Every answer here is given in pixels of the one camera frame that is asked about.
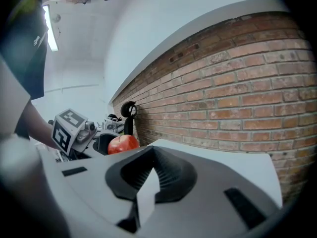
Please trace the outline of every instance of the ceiling light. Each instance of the ceiling light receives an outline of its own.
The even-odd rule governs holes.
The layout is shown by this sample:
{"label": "ceiling light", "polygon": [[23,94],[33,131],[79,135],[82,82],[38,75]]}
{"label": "ceiling light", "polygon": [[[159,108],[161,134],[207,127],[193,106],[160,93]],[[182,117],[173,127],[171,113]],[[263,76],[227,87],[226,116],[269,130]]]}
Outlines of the ceiling light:
{"label": "ceiling light", "polygon": [[56,39],[55,39],[55,36],[54,36],[54,32],[53,32],[53,29],[52,29],[52,24],[51,24],[51,18],[50,18],[50,8],[48,5],[45,5],[43,6],[43,9],[45,11],[45,20],[46,20],[46,24],[49,28],[48,30],[48,42],[49,42],[49,45],[50,45],[50,48],[52,51],[57,51],[58,50],[58,46],[57,46],[57,43],[56,43]]}

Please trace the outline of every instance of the white countertop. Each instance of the white countertop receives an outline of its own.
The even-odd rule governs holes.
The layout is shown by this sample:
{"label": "white countertop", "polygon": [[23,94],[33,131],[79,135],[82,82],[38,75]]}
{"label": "white countertop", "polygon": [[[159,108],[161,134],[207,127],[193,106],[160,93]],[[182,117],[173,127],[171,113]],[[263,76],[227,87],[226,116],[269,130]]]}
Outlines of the white countertop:
{"label": "white countertop", "polygon": [[279,208],[282,208],[282,193],[278,177],[273,162],[266,153],[229,153],[193,147],[164,139],[159,139],[150,145],[172,148],[225,164],[262,189]]}

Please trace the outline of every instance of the red brick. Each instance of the red brick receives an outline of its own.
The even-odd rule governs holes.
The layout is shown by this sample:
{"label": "red brick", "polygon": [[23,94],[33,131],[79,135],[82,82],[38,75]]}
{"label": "red brick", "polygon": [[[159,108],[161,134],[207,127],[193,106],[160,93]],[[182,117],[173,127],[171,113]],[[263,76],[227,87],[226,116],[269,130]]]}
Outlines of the red brick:
{"label": "red brick", "polygon": [[267,30],[267,29],[273,29],[274,28],[274,25],[269,20],[256,22],[255,25],[257,26],[257,28],[259,30]]}
{"label": "red brick", "polygon": [[282,93],[262,93],[242,96],[242,105],[263,105],[263,104],[273,104],[282,102]]}
{"label": "red brick", "polygon": [[270,30],[270,31],[257,32],[257,33],[254,33],[253,36],[256,41],[267,41],[267,40],[287,38],[283,30]]}
{"label": "red brick", "polygon": [[317,131],[317,125],[304,127],[301,129],[302,136],[311,136],[314,135]]}
{"label": "red brick", "polygon": [[227,73],[213,78],[215,85],[229,84],[235,81],[234,73]]}
{"label": "red brick", "polygon": [[297,138],[299,136],[301,136],[301,132],[299,129],[272,132],[273,140],[292,139]]}
{"label": "red brick", "polygon": [[183,137],[183,142],[189,145],[195,145],[204,148],[218,148],[219,143],[216,140],[199,139],[195,137]]}
{"label": "red brick", "polygon": [[177,65],[179,68],[181,68],[189,63],[192,63],[193,61],[195,61],[194,56],[188,55],[188,56],[185,56],[185,57],[182,57],[181,59],[179,59],[177,61]]}
{"label": "red brick", "polygon": [[239,142],[219,141],[219,149],[220,150],[229,150],[229,151],[238,151],[239,150]]}
{"label": "red brick", "polygon": [[232,109],[232,110],[216,110],[209,111],[210,119],[240,119],[250,118],[252,109]]}
{"label": "red brick", "polygon": [[176,89],[173,88],[173,89],[169,89],[169,90],[164,91],[163,94],[164,94],[164,97],[167,98],[167,97],[176,95],[177,92],[176,92]]}
{"label": "red brick", "polygon": [[302,72],[300,63],[279,63],[277,69],[280,75],[297,74]]}
{"label": "red brick", "polygon": [[158,92],[158,89],[157,88],[153,88],[152,90],[149,91],[149,94],[150,95],[154,95]]}
{"label": "red brick", "polygon": [[249,132],[223,132],[223,131],[210,131],[210,139],[229,140],[229,141],[248,141],[250,140]]}
{"label": "red brick", "polygon": [[148,84],[144,89],[145,89],[145,91],[148,91],[152,88],[159,86],[160,84],[161,84],[160,80],[156,80],[156,81],[152,82],[151,84]]}
{"label": "red brick", "polygon": [[166,113],[177,112],[177,106],[176,105],[167,106],[167,107],[165,107],[165,112]]}
{"label": "red brick", "polygon": [[247,120],[243,129],[278,129],[282,128],[282,119]]}
{"label": "red brick", "polygon": [[227,51],[222,51],[206,58],[208,63],[211,65],[222,61],[226,61],[228,59],[230,59],[230,56],[228,55]]}
{"label": "red brick", "polygon": [[166,98],[166,99],[160,100],[156,104],[158,106],[166,106],[166,105],[182,103],[182,102],[185,102],[185,101],[186,101],[186,99],[185,99],[184,95],[177,95],[177,96],[173,96],[173,97],[170,97],[170,98]]}
{"label": "red brick", "polygon": [[258,107],[254,108],[254,117],[272,117],[273,107]]}
{"label": "red brick", "polygon": [[229,49],[228,53],[231,58],[236,58],[265,51],[268,51],[267,44],[265,42],[260,42]]}
{"label": "red brick", "polygon": [[284,50],[286,49],[286,45],[284,41],[269,41],[267,42],[270,51]]}
{"label": "red brick", "polygon": [[207,131],[205,131],[205,130],[191,130],[190,136],[191,137],[198,137],[198,138],[207,138]]}
{"label": "red brick", "polygon": [[207,47],[220,41],[218,35],[211,35],[200,41],[202,47]]}
{"label": "red brick", "polygon": [[276,116],[289,116],[295,114],[305,113],[305,103],[285,104],[281,106],[275,106]]}
{"label": "red brick", "polygon": [[183,84],[192,82],[192,81],[197,80],[197,79],[200,79],[199,71],[194,71],[192,73],[189,73],[189,74],[182,76]]}
{"label": "red brick", "polygon": [[302,39],[285,40],[286,48],[288,49],[305,49],[309,50],[310,45],[308,41]]}
{"label": "red brick", "polygon": [[298,90],[292,89],[283,91],[283,99],[285,102],[297,101],[299,99]]}
{"label": "red brick", "polygon": [[204,38],[207,38],[208,36],[214,34],[214,29],[213,27],[208,27],[194,35],[192,35],[191,37],[189,37],[187,40],[189,43],[196,43],[199,40],[202,40]]}
{"label": "red brick", "polygon": [[310,147],[306,149],[300,149],[296,152],[296,157],[306,157],[315,153],[315,148]]}
{"label": "red brick", "polygon": [[178,111],[190,111],[190,110],[205,110],[207,104],[205,102],[189,102],[177,105]]}
{"label": "red brick", "polygon": [[197,49],[199,49],[199,44],[198,43],[195,43],[193,45],[190,45],[189,47],[183,49],[181,52],[183,54],[183,56],[187,56],[191,53],[193,53],[194,51],[196,51]]}
{"label": "red brick", "polygon": [[268,63],[272,62],[284,62],[284,61],[297,61],[297,57],[294,51],[278,51],[264,54],[265,60]]}
{"label": "red brick", "polygon": [[160,86],[158,86],[158,92],[170,89],[172,87],[178,86],[182,84],[182,80],[180,78],[173,79],[170,82],[166,82]]}
{"label": "red brick", "polygon": [[162,115],[162,119],[164,119],[164,120],[187,120],[187,114],[186,113],[164,114],[164,115]]}
{"label": "red brick", "polygon": [[296,150],[291,151],[285,151],[285,152],[278,152],[278,153],[272,153],[272,160],[285,160],[285,159],[292,159],[296,156]]}
{"label": "red brick", "polygon": [[304,85],[305,86],[315,86],[317,85],[316,74],[304,75]]}
{"label": "red brick", "polygon": [[256,30],[257,30],[257,28],[255,27],[254,24],[244,24],[241,26],[231,27],[230,29],[218,32],[218,35],[222,39],[227,39],[227,38],[230,38],[233,36],[237,36],[237,35],[241,35],[241,34],[245,34],[245,33],[251,33],[251,32],[254,32]]}
{"label": "red brick", "polygon": [[305,114],[299,116],[299,125],[309,125],[317,123],[317,114]]}
{"label": "red brick", "polygon": [[144,88],[146,86],[147,86],[147,83],[143,82],[142,84],[139,84],[136,89],[137,89],[137,91],[139,91],[140,89],[142,89],[142,88]]}
{"label": "red brick", "polygon": [[210,90],[205,91],[205,95],[207,98],[215,98],[222,96],[230,96],[235,94],[248,93],[250,90],[248,89],[247,84],[236,84],[224,87],[217,87]]}
{"label": "red brick", "polygon": [[198,89],[203,89],[203,88],[207,88],[207,87],[211,87],[211,79],[206,78],[200,81],[195,81],[193,83],[189,83],[186,85],[182,85],[179,86],[177,88],[178,93],[186,93],[186,92],[191,92],[191,91],[195,91]]}
{"label": "red brick", "polygon": [[164,107],[157,107],[153,109],[146,109],[146,114],[165,113]]}
{"label": "red brick", "polygon": [[252,34],[239,35],[232,39],[237,46],[255,42]]}
{"label": "red brick", "polygon": [[303,138],[303,139],[297,139],[294,143],[294,148],[301,148],[311,145],[317,144],[317,137],[309,137],[309,138]]}
{"label": "red brick", "polygon": [[299,34],[296,29],[285,29],[285,33],[289,38],[299,38]]}
{"label": "red brick", "polygon": [[317,89],[316,88],[306,88],[299,90],[299,96],[301,100],[310,100],[317,98]]}
{"label": "red brick", "polygon": [[166,82],[168,82],[168,81],[170,81],[170,80],[172,80],[172,73],[169,73],[169,74],[167,74],[167,75],[161,77],[161,78],[160,78],[160,83],[161,83],[161,84],[164,84],[164,83],[166,83]]}
{"label": "red brick", "polygon": [[298,126],[298,117],[285,117],[283,119],[283,128],[291,128]]}
{"label": "red brick", "polygon": [[182,50],[184,50],[185,48],[187,48],[189,46],[189,43],[187,42],[187,40],[181,41],[180,43],[176,44],[174,46],[174,52],[175,54],[181,52]]}
{"label": "red brick", "polygon": [[214,108],[216,108],[215,100],[206,101],[206,105],[207,105],[207,109],[214,109]]}
{"label": "red brick", "polygon": [[203,75],[209,77],[215,74],[228,72],[235,69],[245,67],[241,59],[231,60],[228,62],[222,62],[220,64],[208,67],[203,70]]}
{"label": "red brick", "polygon": [[306,102],[306,112],[315,112],[317,111],[317,101]]}
{"label": "red brick", "polygon": [[293,158],[286,161],[285,166],[291,167],[289,169],[289,174],[301,174],[307,173],[310,166],[307,164],[311,164],[315,161],[314,156],[307,156],[302,158]]}
{"label": "red brick", "polygon": [[253,141],[268,141],[269,140],[269,132],[253,132],[252,133]]}
{"label": "red brick", "polygon": [[216,121],[182,121],[181,126],[193,129],[218,129]]}
{"label": "red brick", "polygon": [[302,76],[279,77],[272,79],[273,89],[304,86]]}
{"label": "red brick", "polygon": [[203,50],[198,50],[195,52],[195,57],[199,58],[199,57],[203,57],[205,55],[210,55],[213,53],[217,53],[220,51],[224,51],[227,49],[230,49],[232,47],[234,47],[234,43],[231,40],[228,41],[220,41],[218,43],[215,43],[209,47],[204,48]]}
{"label": "red brick", "polygon": [[246,67],[265,64],[263,55],[252,55],[245,57],[243,60]]}
{"label": "red brick", "polygon": [[314,53],[312,51],[297,50],[296,53],[300,61],[315,61]]}
{"label": "red brick", "polygon": [[269,79],[253,81],[252,82],[252,90],[254,92],[271,90],[271,81]]}
{"label": "red brick", "polygon": [[160,106],[166,106],[166,105],[172,105],[172,104],[177,104],[177,103],[182,103],[185,102],[185,96],[184,95],[177,95],[173,97],[169,97],[166,99],[158,100],[149,103],[150,108],[155,108],[155,107],[160,107]]}
{"label": "red brick", "polygon": [[156,127],[156,130],[160,131],[158,128],[161,129],[161,131],[166,132],[166,133],[171,133],[171,134],[177,134],[177,135],[183,135],[183,136],[188,136],[188,130],[187,129],[182,129],[182,128],[168,128],[168,127]]}
{"label": "red brick", "polygon": [[218,100],[219,108],[237,107],[240,105],[239,97],[230,97]]}
{"label": "red brick", "polygon": [[272,21],[273,25],[277,28],[298,28],[296,23],[293,20],[273,20]]}
{"label": "red brick", "polygon": [[220,122],[220,129],[223,130],[240,130],[241,128],[241,121],[221,121]]}
{"label": "red brick", "polygon": [[145,114],[142,116],[143,119],[157,119],[162,120],[162,114]]}
{"label": "red brick", "polygon": [[277,160],[273,161],[273,165],[275,168],[283,168],[285,166],[286,160]]}
{"label": "red brick", "polygon": [[316,71],[314,62],[301,62],[301,73],[316,73]]}
{"label": "red brick", "polygon": [[205,59],[201,59],[198,61],[195,61],[185,67],[182,67],[178,70],[173,71],[172,73],[172,77],[176,78],[176,77],[180,77],[182,75],[185,75],[187,73],[190,73],[192,71],[198,70],[200,68],[203,68],[207,65],[207,61]]}
{"label": "red brick", "polygon": [[180,127],[180,121],[164,121],[164,126]]}
{"label": "red brick", "polygon": [[275,151],[278,143],[241,143],[243,151]]}
{"label": "red brick", "polygon": [[187,96],[187,101],[197,101],[197,100],[202,100],[204,95],[202,91],[197,91],[193,93],[188,93],[186,94]]}
{"label": "red brick", "polygon": [[277,75],[277,69],[273,64],[251,67],[237,72],[237,78],[239,81],[274,75]]}
{"label": "red brick", "polygon": [[189,119],[204,120],[204,119],[206,119],[206,111],[190,112]]}

